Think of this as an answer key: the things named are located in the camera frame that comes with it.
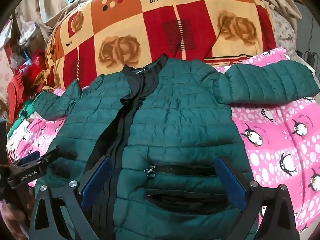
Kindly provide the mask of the red clothes pile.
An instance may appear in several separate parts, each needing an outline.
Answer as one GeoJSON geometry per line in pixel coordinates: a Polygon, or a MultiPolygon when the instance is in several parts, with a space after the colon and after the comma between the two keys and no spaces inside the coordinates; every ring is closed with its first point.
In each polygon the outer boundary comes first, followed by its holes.
{"type": "Polygon", "coordinates": [[[8,117],[12,124],[24,103],[39,93],[44,86],[54,87],[52,71],[46,63],[46,52],[37,50],[31,56],[31,65],[21,66],[8,84],[8,117]]]}

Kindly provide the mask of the teal green garment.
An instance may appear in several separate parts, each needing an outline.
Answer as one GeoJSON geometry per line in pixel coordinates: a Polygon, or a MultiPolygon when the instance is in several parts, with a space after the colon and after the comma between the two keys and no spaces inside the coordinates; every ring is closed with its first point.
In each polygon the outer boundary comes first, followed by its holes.
{"type": "Polygon", "coordinates": [[[27,100],[25,102],[22,109],[18,113],[17,119],[14,121],[14,123],[12,124],[11,128],[9,129],[9,131],[7,133],[7,139],[9,139],[12,136],[14,130],[18,126],[20,126],[20,124],[22,123],[23,120],[28,119],[35,112],[35,109],[33,107],[33,103],[34,103],[33,100],[27,100]]]}

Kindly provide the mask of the plastic bags clutter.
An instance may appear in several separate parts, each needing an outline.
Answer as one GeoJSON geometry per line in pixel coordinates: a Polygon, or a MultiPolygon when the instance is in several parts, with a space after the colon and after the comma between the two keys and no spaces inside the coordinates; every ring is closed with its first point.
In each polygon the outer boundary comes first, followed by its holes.
{"type": "Polygon", "coordinates": [[[1,51],[5,52],[9,63],[18,55],[31,58],[38,50],[44,50],[41,29],[36,21],[25,21],[23,16],[12,14],[1,31],[1,51]]]}

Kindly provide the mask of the beige curtain fabric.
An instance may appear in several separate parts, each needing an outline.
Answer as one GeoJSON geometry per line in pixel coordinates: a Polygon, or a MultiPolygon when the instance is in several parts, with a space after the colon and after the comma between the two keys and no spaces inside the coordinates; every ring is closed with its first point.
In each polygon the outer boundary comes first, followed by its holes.
{"type": "Polygon", "coordinates": [[[39,26],[42,37],[48,42],[54,29],[75,8],[88,0],[22,0],[15,9],[15,16],[19,30],[23,22],[33,21],[39,26]]]}

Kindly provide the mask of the floral white bedsheet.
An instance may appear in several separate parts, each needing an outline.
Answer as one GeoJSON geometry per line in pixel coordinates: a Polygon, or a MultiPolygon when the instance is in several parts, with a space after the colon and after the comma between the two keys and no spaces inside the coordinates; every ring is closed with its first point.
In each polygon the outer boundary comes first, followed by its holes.
{"type": "Polygon", "coordinates": [[[273,33],[278,47],[283,47],[288,55],[297,47],[297,21],[301,20],[294,0],[264,0],[271,12],[273,33]]]}

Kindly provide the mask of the red orange rose blanket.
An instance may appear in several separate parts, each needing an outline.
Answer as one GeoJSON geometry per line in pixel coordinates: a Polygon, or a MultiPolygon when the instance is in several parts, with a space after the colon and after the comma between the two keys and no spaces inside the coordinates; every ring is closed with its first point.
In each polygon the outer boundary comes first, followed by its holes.
{"type": "Polygon", "coordinates": [[[48,42],[48,83],[89,85],[124,66],[162,54],[211,65],[236,63],[276,48],[264,0],[88,0],[48,42]]]}

